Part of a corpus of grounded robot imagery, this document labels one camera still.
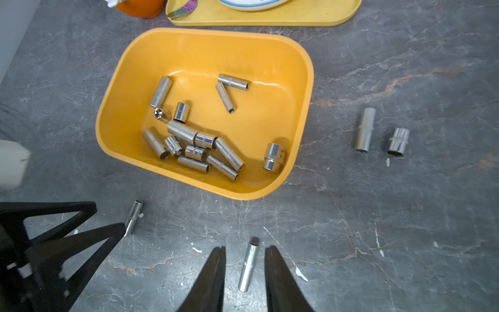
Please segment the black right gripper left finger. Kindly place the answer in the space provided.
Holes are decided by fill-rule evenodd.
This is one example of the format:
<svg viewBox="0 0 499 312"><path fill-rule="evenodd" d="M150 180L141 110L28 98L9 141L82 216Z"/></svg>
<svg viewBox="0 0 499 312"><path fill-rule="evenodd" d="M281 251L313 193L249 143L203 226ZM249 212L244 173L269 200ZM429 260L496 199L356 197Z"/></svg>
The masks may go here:
<svg viewBox="0 0 499 312"><path fill-rule="evenodd" d="M178 311L223 311L226 248L216 247Z"/></svg>

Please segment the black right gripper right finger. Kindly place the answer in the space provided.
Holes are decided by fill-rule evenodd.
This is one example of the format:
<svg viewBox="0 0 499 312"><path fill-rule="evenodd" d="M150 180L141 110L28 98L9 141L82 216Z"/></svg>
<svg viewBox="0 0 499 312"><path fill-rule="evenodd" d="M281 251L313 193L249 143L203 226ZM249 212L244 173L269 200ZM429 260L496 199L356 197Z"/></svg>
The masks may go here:
<svg viewBox="0 0 499 312"><path fill-rule="evenodd" d="M275 246L265 249L268 311L313 311Z"/></svg>

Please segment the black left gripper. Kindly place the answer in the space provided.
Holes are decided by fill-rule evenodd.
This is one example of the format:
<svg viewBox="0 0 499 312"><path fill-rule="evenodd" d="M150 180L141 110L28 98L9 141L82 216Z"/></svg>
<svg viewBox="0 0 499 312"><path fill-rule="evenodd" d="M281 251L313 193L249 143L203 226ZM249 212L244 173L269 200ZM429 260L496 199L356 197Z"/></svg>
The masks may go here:
<svg viewBox="0 0 499 312"><path fill-rule="evenodd" d="M24 220L77 214L30 239ZM96 214L93 201L1 204L1 311L70 311L103 260L126 232L123 223L65 237ZM63 264L91 246L103 244L70 277Z"/></svg>

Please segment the thin chrome socket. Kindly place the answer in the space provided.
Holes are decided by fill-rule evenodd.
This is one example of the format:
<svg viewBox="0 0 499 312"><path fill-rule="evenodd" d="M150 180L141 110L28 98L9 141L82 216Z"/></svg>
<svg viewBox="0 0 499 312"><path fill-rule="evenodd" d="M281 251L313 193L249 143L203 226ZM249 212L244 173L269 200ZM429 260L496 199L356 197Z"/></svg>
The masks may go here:
<svg viewBox="0 0 499 312"><path fill-rule="evenodd" d="M259 243L255 240L249 242L246 256L244 258L242 272L239 279L238 289L242 293L248 292L257 261Z"/></svg>
<svg viewBox="0 0 499 312"><path fill-rule="evenodd" d="M142 212L143 205L144 205L144 202L142 200L135 200L134 201L134 203L131 207L129 216L128 216L127 221L126 221L126 232L125 232L124 237L128 237L128 236L132 235L136 221L139 219L139 215Z"/></svg>

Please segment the short wide chrome socket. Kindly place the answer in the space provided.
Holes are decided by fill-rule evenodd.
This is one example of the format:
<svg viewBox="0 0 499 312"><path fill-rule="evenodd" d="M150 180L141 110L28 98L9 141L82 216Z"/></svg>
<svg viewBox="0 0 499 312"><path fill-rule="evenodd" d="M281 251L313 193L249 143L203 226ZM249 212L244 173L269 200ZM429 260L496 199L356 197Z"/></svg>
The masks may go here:
<svg viewBox="0 0 499 312"><path fill-rule="evenodd" d="M389 148L387 153L394 156L404 156L405 149L409 142L410 131L405 128L396 128L392 137L389 139Z"/></svg>

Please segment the chrome socket bottom long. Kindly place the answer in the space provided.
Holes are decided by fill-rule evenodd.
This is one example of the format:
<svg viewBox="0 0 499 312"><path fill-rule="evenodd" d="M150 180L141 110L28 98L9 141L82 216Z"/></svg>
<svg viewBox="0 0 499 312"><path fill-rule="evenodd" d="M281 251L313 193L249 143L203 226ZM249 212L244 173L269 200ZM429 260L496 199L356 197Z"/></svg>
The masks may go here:
<svg viewBox="0 0 499 312"><path fill-rule="evenodd" d="M230 178L231 181L235 181L238 178L238 172L227 166L224 162L220 161L216 157L209 155L207 157L207 162L215 167L219 172L221 172L226 177Z"/></svg>

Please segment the chrome socket large hex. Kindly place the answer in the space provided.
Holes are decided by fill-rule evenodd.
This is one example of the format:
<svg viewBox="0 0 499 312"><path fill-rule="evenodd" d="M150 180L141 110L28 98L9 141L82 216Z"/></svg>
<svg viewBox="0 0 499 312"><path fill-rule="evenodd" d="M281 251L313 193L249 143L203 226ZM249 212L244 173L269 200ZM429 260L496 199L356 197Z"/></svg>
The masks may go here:
<svg viewBox="0 0 499 312"><path fill-rule="evenodd" d="M279 144L269 143L266 148L263 168L267 171L278 173L285 162L286 149Z"/></svg>

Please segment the chrome socket long right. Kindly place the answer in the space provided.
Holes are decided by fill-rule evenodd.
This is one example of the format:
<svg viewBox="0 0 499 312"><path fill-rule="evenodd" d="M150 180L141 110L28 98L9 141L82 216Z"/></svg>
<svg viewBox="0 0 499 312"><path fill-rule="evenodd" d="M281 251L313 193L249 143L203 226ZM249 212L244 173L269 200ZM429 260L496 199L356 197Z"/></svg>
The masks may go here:
<svg viewBox="0 0 499 312"><path fill-rule="evenodd" d="M245 163L242 158L229 146L229 144L222 137L216 138L214 147L230 163L235 171L238 172L244 167Z"/></svg>

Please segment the chrome socket lower left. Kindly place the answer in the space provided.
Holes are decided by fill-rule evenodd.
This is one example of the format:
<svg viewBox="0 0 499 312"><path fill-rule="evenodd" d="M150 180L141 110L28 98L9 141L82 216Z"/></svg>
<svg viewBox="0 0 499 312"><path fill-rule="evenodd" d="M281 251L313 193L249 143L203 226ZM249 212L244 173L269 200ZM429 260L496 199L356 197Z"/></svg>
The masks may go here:
<svg viewBox="0 0 499 312"><path fill-rule="evenodd" d="M156 132L154 132L151 129L145 130L142 133L142 137L160 160L164 160L169 157L170 155L169 151L166 149L165 145L160 141Z"/></svg>

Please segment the chrome socket big central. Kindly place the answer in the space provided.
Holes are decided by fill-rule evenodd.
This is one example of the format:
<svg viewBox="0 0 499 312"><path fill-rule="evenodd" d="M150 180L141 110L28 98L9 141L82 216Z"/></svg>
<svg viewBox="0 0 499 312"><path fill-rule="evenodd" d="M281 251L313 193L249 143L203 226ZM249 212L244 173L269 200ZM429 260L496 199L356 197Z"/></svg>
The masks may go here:
<svg viewBox="0 0 499 312"><path fill-rule="evenodd" d="M184 123L172 120L167 123L167 130L173 136L181 139L193 146L200 146L203 148L215 149L214 143L217 139L216 136L209 133L199 132Z"/></svg>

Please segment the chrome socket tiny hex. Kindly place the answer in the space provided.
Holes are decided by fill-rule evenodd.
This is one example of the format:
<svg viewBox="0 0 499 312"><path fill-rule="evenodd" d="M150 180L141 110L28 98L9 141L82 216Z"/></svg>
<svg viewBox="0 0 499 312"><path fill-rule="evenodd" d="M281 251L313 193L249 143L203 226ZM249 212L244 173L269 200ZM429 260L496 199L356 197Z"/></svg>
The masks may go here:
<svg viewBox="0 0 499 312"><path fill-rule="evenodd" d="M169 121L171 121L172 118L167 112L165 112L161 108L155 108L153 115L156 119L166 124L169 123Z"/></svg>

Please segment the chrome socket small upright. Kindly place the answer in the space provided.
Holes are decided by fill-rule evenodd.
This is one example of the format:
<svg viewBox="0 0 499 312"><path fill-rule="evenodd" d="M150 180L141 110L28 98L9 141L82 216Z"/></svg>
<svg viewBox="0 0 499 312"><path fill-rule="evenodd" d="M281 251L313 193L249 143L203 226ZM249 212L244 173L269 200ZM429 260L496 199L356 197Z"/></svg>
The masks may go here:
<svg viewBox="0 0 499 312"><path fill-rule="evenodd" d="M176 109L175 109L173 119L177 122L184 124L188 119L189 112L190 112L189 104L179 102Z"/></svg>

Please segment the yellow plastic storage box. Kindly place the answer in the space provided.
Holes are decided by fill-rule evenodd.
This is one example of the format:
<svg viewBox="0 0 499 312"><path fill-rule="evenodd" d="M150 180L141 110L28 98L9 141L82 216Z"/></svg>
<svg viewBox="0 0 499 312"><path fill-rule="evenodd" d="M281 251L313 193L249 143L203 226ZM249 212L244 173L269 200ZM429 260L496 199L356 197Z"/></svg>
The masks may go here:
<svg viewBox="0 0 499 312"><path fill-rule="evenodd" d="M216 90L218 76L250 82L247 91L224 85L235 112ZM162 76L172 81L164 110L189 104L187 124L222 137L245 165L235 181L160 160L142 133L153 128L161 138L166 125L156 119L150 100ZM280 187L291 173L313 92L313 63L297 42L278 35L198 29L147 31L123 52L101 103L96 137L109 156L234 200L256 200ZM287 151L278 173L263 168L266 148Z"/></svg>

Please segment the chrome socket tall left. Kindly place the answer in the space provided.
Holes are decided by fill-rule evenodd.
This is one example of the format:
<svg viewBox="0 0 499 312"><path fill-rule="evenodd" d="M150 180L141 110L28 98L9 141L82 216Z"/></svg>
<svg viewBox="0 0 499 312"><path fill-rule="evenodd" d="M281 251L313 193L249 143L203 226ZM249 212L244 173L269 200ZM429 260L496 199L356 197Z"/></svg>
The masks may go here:
<svg viewBox="0 0 499 312"><path fill-rule="evenodd" d="M159 84L153 94L149 105L154 109L160 109L166 100L166 97L172 87L172 81L167 76L162 76Z"/></svg>

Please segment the chrome socket slim angled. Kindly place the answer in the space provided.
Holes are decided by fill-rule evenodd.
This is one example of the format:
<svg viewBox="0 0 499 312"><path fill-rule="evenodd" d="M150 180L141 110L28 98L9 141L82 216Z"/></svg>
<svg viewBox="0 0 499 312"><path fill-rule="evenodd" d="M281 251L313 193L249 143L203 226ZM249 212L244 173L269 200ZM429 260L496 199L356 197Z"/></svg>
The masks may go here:
<svg viewBox="0 0 499 312"><path fill-rule="evenodd" d="M235 112L235 107L231 101L231 98L229 97L229 94L227 93L224 84L221 82L218 82L216 84L216 90L218 92L218 95L220 96L220 99L222 100L222 103L224 104L224 107L228 111L228 113L232 114Z"/></svg>

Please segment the chrome socket slim upper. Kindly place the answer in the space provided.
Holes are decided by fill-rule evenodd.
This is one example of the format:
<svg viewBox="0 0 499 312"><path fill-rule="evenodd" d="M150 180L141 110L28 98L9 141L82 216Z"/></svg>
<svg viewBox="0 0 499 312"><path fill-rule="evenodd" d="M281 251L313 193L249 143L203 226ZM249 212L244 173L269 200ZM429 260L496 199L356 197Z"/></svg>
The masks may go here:
<svg viewBox="0 0 499 312"><path fill-rule="evenodd" d="M239 90L247 91L249 89L249 81L233 77L230 75L220 74L218 76L218 81L229 87L237 88Z"/></svg>

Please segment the orange white bowl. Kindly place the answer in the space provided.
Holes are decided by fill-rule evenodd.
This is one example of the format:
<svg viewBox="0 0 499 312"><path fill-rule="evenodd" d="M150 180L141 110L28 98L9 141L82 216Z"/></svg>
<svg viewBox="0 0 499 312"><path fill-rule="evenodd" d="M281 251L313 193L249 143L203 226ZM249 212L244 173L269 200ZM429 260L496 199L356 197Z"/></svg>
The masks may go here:
<svg viewBox="0 0 499 312"><path fill-rule="evenodd" d="M107 6L135 18L152 19L165 8L165 0L106 0Z"/></svg>

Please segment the iridescent rainbow fork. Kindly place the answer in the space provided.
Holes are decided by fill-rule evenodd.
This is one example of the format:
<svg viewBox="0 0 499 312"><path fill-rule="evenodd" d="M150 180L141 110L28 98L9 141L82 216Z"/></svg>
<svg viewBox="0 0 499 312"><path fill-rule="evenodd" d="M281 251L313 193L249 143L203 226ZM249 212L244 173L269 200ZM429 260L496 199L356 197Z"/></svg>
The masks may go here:
<svg viewBox="0 0 499 312"><path fill-rule="evenodd" d="M168 13L167 17L172 20L172 19L177 19L177 18L186 16L186 15L190 14L193 10L195 10L197 5L198 5L197 0L189 0L180 9L177 9L177 10L174 10L173 12Z"/></svg>

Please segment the yellow plastic tray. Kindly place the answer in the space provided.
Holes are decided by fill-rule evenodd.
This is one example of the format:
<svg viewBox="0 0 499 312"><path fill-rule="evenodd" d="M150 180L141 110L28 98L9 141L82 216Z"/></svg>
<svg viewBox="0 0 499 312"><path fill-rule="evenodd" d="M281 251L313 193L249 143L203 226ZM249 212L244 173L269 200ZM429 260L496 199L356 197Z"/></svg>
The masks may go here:
<svg viewBox="0 0 499 312"><path fill-rule="evenodd" d="M176 26L282 26L331 27L348 21L361 1L288 1L272 9L245 12L219 1L198 1L186 16L174 18Z"/></svg>

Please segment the watermelon pattern ceramic plate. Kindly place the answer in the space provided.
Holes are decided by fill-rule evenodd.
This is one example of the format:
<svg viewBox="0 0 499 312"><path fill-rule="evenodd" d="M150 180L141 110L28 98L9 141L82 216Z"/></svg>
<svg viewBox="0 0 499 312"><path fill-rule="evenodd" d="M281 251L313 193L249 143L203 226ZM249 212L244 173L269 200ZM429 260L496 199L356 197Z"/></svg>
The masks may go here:
<svg viewBox="0 0 499 312"><path fill-rule="evenodd" d="M278 7L289 0L218 0L218 2L230 9L256 12Z"/></svg>

